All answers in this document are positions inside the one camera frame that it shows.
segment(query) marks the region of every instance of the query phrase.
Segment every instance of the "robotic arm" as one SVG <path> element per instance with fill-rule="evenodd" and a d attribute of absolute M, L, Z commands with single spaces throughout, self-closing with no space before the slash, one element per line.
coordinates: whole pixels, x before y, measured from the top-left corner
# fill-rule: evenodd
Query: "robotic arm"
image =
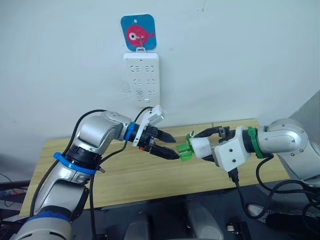
<path fill-rule="evenodd" d="M 116 112 L 104 111 L 93 116 L 81 127 L 71 147 L 65 155 L 56 152 L 53 156 L 58 163 L 52 169 L 40 189 L 34 212 L 22 226 L 16 240 L 69 240 L 71 239 L 70 221 L 83 211 L 89 195 L 85 186 L 100 167 L 112 140 L 133 142 L 133 146 L 165 159 L 178 159 L 172 149 L 156 145 L 155 138 L 175 143 L 175 139 L 154 125 L 163 120 L 160 106 L 148 110 L 141 125 Z"/>
<path fill-rule="evenodd" d="M 211 145 L 208 137 L 219 134 L 218 145 Z M 187 144 L 178 146 L 181 158 L 197 158 L 215 162 L 226 172 L 246 162 L 251 153 L 266 158 L 271 153 L 281 156 L 294 174 L 309 187 L 320 187 L 320 150 L 308 140 L 298 122 L 285 118 L 259 129 L 238 126 L 212 127 L 194 135 L 187 135 Z"/>

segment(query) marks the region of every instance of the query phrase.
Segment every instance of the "green object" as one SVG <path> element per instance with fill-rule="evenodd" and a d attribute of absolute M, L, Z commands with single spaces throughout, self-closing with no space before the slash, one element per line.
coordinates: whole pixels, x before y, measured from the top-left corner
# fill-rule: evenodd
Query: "green object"
<path fill-rule="evenodd" d="M 192 159 L 193 157 L 194 150 L 190 144 L 190 138 L 191 136 L 189 133 L 187 136 L 185 136 L 186 142 L 176 146 L 180 155 L 180 159 L 183 162 Z"/>
<path fill-rule="evenodd" d="M 260 148 L 258 146 L 258 142 L 257 142 L 257 138 L 256 138 L 256 129 L 253 128 L 252 126 L 248 126 L 248 135 L 250 136 L 251 138 L 251 143 L 252 143 L 252 146 L 253 146 L 253 149 L 255 151 L 255 154 L 257 156 L 258 159 L 263 159 L 263 155 L 262 155 L 262 152 L 260 151 Z"/>

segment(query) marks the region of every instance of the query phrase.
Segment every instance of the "table top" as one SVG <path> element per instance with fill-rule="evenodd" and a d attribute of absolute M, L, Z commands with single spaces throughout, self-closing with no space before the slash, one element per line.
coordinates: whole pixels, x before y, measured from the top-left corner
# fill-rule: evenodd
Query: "table top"
<path fill-rule="evenodd" d="M 163 128 L 162 130 L 175 137 L 176 143 L 164 143 L 156 140 L 160 146 L 177 150 L 178 144 L 186 141 L 185 136 L 194 131 L 199 133 L 206 128 L 215 126 L 258 127 L 255 119 L 217 122 L 200 125 Z M 217 144 L 219 136 L 210 138 L 212 144 Z M 41 178 L 54 162 L 53 153 L 63 152 L 69 139 L 54 139 L 46 141 L 40 159 L 37 162 L 30 186 L 24 199 L 20 215 L 28 216 L 32 196 Z M 112 141 L 104 156 L 121 149 L 123 142 Z M 247 162 L 238 167 L 239 183 L 241 186 L 257 184 L 256 167 L 261 160 L 252 154 Z M 93 198 L 94 207 L 104 207 L 170 196 L 199 193 L 205 191 L 235 187 L 229 180 L 228 173 L 217 167 L 213 162 L 196 159 L 188 161 L 166 160 L 132 147 L 128 143 L 126 149 L 104 162 L 105 173 L 97 171 L 94 178 Z M 263 165 L 260 170 L 264 182 L 288 179 L 277 156 Z M 89 208 L 89 198 L 85 209 Z"/>

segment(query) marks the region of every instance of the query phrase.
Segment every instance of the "blue ring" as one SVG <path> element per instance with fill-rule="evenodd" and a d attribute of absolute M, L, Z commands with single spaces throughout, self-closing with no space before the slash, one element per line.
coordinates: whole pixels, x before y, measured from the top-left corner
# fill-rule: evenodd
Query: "blue ring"
<path fill-rule="evenodd" d="M 95 174 L 97 170 L 93 170 L 93 169 L 88 169 L 88 168 L 84 168 L 84 167 L 81 167 L 81 166 L 77 166 L 77 165 L 74 165 L 72 163 L 70 163 L 69 161 L 67 161 L 64 156 L 62 156 L 62 154 L 60 152 L 55 152 L 53 154 L 53 157 L 57 160 L 60 161 L 60 163 L 62 163 L 63 165 L 65 165 L 67 168 L 70 168 L 72 170 L 76 170 L 78 172 L 81 172 L 81 173 L 84 173 L 84 174 Z"/>
<path fill-rule="evenodd" d="M 124 140 L 129 141 L 130 135 L 135 130 L 135 124 L 136 123 L 134 121 L 130 123 L 130 125 L 128 126 L 128 130 L 126 132 L 126 135 L 124 136 Z"/>

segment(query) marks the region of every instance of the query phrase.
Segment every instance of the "green connector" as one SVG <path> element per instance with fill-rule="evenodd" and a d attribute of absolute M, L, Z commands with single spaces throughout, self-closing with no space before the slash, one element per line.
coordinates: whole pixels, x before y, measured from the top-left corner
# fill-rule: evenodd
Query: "green connector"
<path fill-rule="evenodd" d="M 190 144 L 191 135 L 193 135 L 193 133 L 189 133 L 187 136 L 185 136 L 186 143 L 182 143 L 176 146 L 180 158 L 183 162 L 192 159 L 193 157 L 194 150 L 192 149 L 192 146 Z"/>

